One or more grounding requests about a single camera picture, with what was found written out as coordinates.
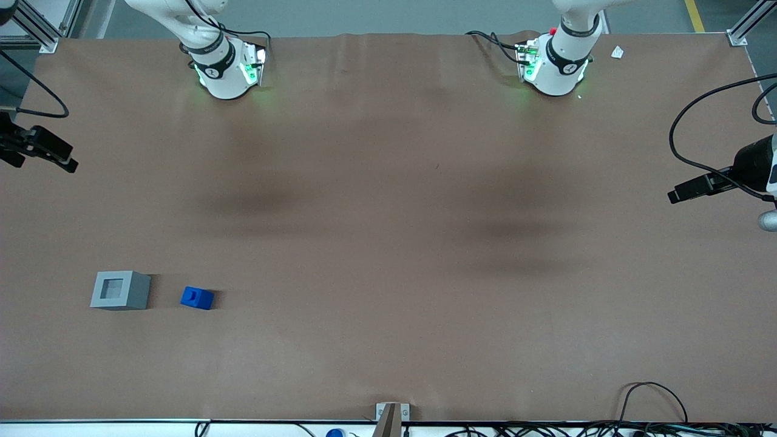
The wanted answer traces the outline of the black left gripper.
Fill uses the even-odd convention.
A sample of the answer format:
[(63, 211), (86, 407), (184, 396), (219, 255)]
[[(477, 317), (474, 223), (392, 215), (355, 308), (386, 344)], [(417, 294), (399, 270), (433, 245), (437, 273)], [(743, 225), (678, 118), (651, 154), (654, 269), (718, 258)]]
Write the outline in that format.
[(735, 185), (715, 172), (708, 172), (674, 186), (674, 190), (668, 192), (668, 199), (671, 204), (677, 204), (697, 197), (720, 194), (735, 187), (772, 195), (772, 172), (773, 136), (768, 136), (742, 147), (736, 153), (731, 167), (731, 180)]

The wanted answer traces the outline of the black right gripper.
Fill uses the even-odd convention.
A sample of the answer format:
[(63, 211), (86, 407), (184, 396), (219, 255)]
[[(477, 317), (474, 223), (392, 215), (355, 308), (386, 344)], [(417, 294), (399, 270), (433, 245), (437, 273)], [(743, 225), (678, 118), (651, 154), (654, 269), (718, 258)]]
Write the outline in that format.
[(1, 146), (5, 151), (43, 152), (48, 157), (59, 161), (64, 171), (72, 174), (78, 168), (78, 161), (70, 158), (73, 147), (53, 132), (42, 126), (24, 128), (16, 125), (9, 113), (1, 113)]

